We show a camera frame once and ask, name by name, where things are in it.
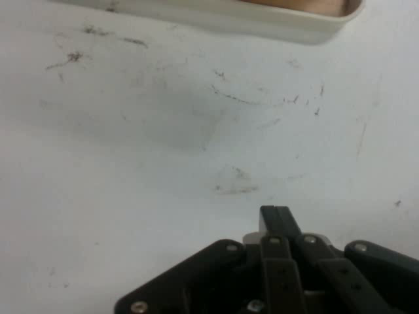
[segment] white tray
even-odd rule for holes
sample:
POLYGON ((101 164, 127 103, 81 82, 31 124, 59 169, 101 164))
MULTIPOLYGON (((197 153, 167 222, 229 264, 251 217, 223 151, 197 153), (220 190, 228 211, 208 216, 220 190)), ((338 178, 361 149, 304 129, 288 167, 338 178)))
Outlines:
POLYGON ((150 16, 215 31, 319 43, 356 17, 365 0, 348 0, 349 14, 325 16, 239 0, 62 0, 118 13, 150 16))

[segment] white surface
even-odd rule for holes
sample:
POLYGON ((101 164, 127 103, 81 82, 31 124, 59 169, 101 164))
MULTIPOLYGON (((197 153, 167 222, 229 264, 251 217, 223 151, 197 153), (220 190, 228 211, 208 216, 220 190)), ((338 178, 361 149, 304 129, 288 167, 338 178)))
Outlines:
POLYGON ((317 46, 1 4, 1 313, 112 313, 198 249, 257 231, 262 204, 338 247, 419 258, 416 0, 370 0, 317 46))

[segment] metal screw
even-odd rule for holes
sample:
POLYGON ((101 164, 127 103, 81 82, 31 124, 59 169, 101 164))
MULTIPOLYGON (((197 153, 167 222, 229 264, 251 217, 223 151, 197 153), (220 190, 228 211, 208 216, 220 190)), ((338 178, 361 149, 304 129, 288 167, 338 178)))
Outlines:
POLYGON ((281 240, 278 239, 277 237, 271 237, 269 239, 269 242, 271 242, 272 244, 280 244, 281 243, 281 240))
POLYGON ((304 241, 307 242, 307 243, 313 244, 317 241, 317 239, 312 235, 308 235, 308 236, 304 237, 304 241))
POLYGON ((235 244, 229 244, 229 245, 227 245, 227 250, 230 251, 230 252, 235 252, 235 251, 238 250, 238 247, 235 244))
POLYGON ((134 302, 131 305, 131 312, 135 314, 144 314, 149 309, 149 305, 144 301, 134 302))
POLYGON ((251 312, 258 313, 264 308, 264 303, 260 300, 252 300, 247 305, 247 309, 251 312))
POLYGON ((362 243, 356 243, 355 249, 361 251, 361 252, 367 252, 368 247, 365 244, 362 243))

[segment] scratch mark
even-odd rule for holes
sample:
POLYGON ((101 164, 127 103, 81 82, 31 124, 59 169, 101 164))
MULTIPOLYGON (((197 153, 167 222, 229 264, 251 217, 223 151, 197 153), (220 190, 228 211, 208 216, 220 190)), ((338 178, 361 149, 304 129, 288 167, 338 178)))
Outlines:
POLYGON ((278 118, 278 119, 275 119, 273 121, 262 124, 261 126, 258 127, 258 130, 266 129, 266 128, 269 128, 271 126, 275 126, 276 124, 278 124, 279 121, 281 121, 281 119, 278 118))
POLYGON ((51 69, 53 69, 55 67, 63 67, 65 65, 69 64, 69 63, 78 62, 82 57, 83 57, 83 53, 82 52, 75 51, 75 52, 72 52, 72 53, 70 53, 70 54, 67 55, 67 61, 65 61, 65 62, 58 62, 58 63, 52 64, 52 65, 49 65, 45 69, 48 71, 48 70, 51 70, 51 69))
POLYGON ((297 95, 297 96, 295 96, 294 100, 287 100, 287 103, 294 103, 294 104, 296 104, 297 103, 297 100, 299 100, 299 98, 300 98, 300 95, 297 95))
POLYGON ((58 42, 58 40, 57 40, 58 37, 62 37, 62 38, 65 38, 65 39, 68 39, 70 37, 67 36, 65 33, 57 33, 57 34, 54 35, 53 41, 55 42, 55 44, 57 45, 57 47, 62 50, 63 49, 63 45, 58 42))
POLYGON ((364 122, 364 127, 362 129, 362 134, 361 134, 361 137, 359 138, 359 143, 358 143, 358 148, 357 148, 356 156, 359 156, 359 154, 361 154, 362 145, 363 145, 363 142, 364 142, 364 137, 365 137, 365 131, 366 130, 367 130, 367 123, 364 122))
POLYGON ((221 192, 222 195, 235 195, 235 194, 247 194, 258 191, 258 186, 247 186, 244 188, 231 188, 230 190, 226 190, 221 192))
POLYGON ((149 47, 146 43, 144 43, 143 41, 140 41, 139 39, 124 37, 122 38, 122 40, 127 43, 138 44, 140 46, 144 46, 145 48, 149 47))
POLYGON ((245 103, 245 104, 248 104, 248 105, 258 105, 258 103, 255 103, 255 102, 252 102, 252 101, 246 101, 246 100, 237 98, 237 97, 229 95, 229 94, 224 94, 224 93, 220 92, 220 90, 217 89, 214 85, 211 85, 211 87, 214 90, 215 95, 220 95, 220 96, 223 96, 223 97, 226 97, 226 98, 230 98, 230 99, 233 99, 235 101, 238 101, 239 103, 245 103))
POLYGON ((286 180, 295 181, 295 180, 303 179, 305 177, 307 177, 307 173, 302 173, 300 175, 290 175, 289 177, 286 178, 286 180))

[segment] stain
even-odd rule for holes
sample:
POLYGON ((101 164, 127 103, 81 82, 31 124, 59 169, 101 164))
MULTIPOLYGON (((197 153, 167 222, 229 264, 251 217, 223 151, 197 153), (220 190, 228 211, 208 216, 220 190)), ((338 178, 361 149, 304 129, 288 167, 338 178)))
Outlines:
POLYGON ((79 62, 80 59, 83 58, 83 56, 84 55, 83 55, 82 52, 79 52, 79 51, 71 52, 67 55, 67 61, 58 62, 58 63, 52 64, 52 65, 49 65, 48 67, 45 68, 45 70, 48 71, 48 70, 51 70, 51 69, 56 68, 56 67, 63 67, 65 65, 69 64, 69 63, 79 62))
POLYGON ((272 120, 272 121, 269 121, 269 122, 267 122, 267 123, 262 124, 261 126, 259 126, 258 127, 258 130, 263 130, 263 129, 267 129, 267 128, 270 128, 272 126, 275 126, 280 121, 281 121, 281 119, 279 119, 279 118, 278 119, 275 119, 275 120, 272 120))
POLYGON ((149 47, 146 43, 144 43, 143 41, 140 41, 139 39, 124 37, 121 40, 126 42, 126 43, 131 43, 131 44, 137 44, 139 46, 144 46, 145 48, 149 47))
POLYGON ((123 121, 125 122, 129 122, 128 118, 126 117, 126 115, 123 113, 123 111, 120 112, 120 117, 123 119, 123 121))
POLYGON ((296 181, 299 179, 303 179, 307 177, 307 173, 301 173, 300 175, 290 175, 289 177, 286 178, 287 181, 296 181))
POLYGON ((246 186, 243 188, 231 188, 229 190, 222 191, 222 195, 235 195, 235 194, 247 194, 258 191, 258 186, 246 186))
POLYGON ((225 80, 225 76, 224 76, 224 72, 220 72, 217 70, 213 70, 213 72, 215 73, 215 75, 217 75, 220 79, 225 80))
POLYGON ((301 67, 301 65, 300 65, 300 63, 299 63, 299 61, 297 60, 297 59, 290 59, 290 60, 288 60, 287 61, 287 63, 291 66, 291 67, 293 67, 294 69, 299 69, 300 67, 301 67))
POLYGON ((367 131, 367 123, 366 122, 364 122, 364 127, 362 128, 361 137, 359 138, 357 151, 356 151, 356 156, 357 157, 359 156, 359 154, 361 154, 361 151, 362 151, 362 145, 363 145, 363 142, 364 142, 365 131, 367 131))
POLYGON ((177 29, 179 27, 179 24, 174 24, 174 25, 171 25, 171 26, 168 26, 166 29, 168 30, 168 31, 174 31, 175 29, 177 29))
POLYGON ((117 10, 117 6, 119 4, 119 1, 117 0, 112 0, 109 4, 109 6, 106 8, 107 12, 113 12, 113 13, 118 13, 117 10))
POLYGON ((246 173, 245 171, 241 170, 240 168, 233 167, 233 170, 236 172, 236 179, 239 180, 250 180, 249 173, 246 173))
POLYGON ((297 95, 297 96, 295 96, 295 98, 293 99, 293 100, 287 100, 287 103, 294 103, 294 104, 296 104, 297 103, 297 100, 299 100, 299 98, 300 98, 300 95, 297 95))
POLYGON ((55 267, 51 267, 51 269, 50 269, 50 271, 49 271, 49 276, 55 276, 55 274, 56 274, 56 269, 55 269, 55 267))
POLYGON ((82 29, 82 32, 86 33, 86 34, 97 35, 97 36, 108 36, 108 35, 112 34, 109 31, 104 31, 104 30, 102 30, 102 28, 95 27, 93 25, 84 26, 83 29, 82 29))
POLYGON ((222 92, 221 92, 218 88, 216 88, 214 85, 211 85, 211 87, 212 87, 212 89, 213 89, 213 91, 214 91, 214 94, 215 94, 215 95, 220 95, 220 96, 223 96, 223 97, 226 97, 226 98, 229 98, 229 99, 233 99, 233 100, 235 100, 235 101, 238 101, 239 103, 245 103, 245 104, 247 104, 247 105, 258 105, 258 104, 259 104, 259 103, 256 103, 256 102, 243 100, 243 99, 237 98, 237 97, 235 97, 235 96, 232 96, 232 95, 229 95, 229 94, 222 93, 222 92))
POLYGON ((266 95, 268 95, 268 94, 269 94, 269 91, 268 91, 266 88, 259 87, 259 88, 257 88, 257 90, 258 90, 258 91, 260 91, 261 93, 266 94, 266 95))
POLYGON ((47 109, 51 104, 47 102, 46 100, 40 99, 39 100, 39 106, 42 109, 47 109))

